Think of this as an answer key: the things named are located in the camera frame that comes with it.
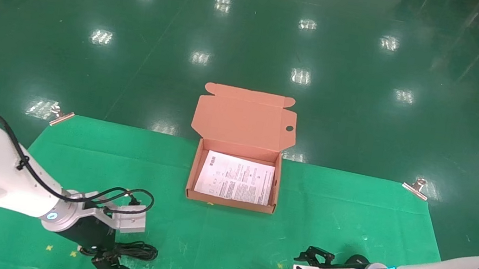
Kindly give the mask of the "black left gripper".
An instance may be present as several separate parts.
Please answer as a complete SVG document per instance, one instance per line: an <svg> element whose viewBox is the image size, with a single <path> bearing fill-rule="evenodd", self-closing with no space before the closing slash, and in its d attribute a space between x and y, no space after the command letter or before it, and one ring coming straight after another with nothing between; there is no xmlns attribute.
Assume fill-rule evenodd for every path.
<svg viewBox="0 0 479 269"><path fill-rule="evenodd" d="M83 217L71 227L59 232L59 236L79 245L82 254L94 255L91 263L96 269L129 269L120 261L120 256L101 254L116 244L113 228L94 216Z"/></svg>

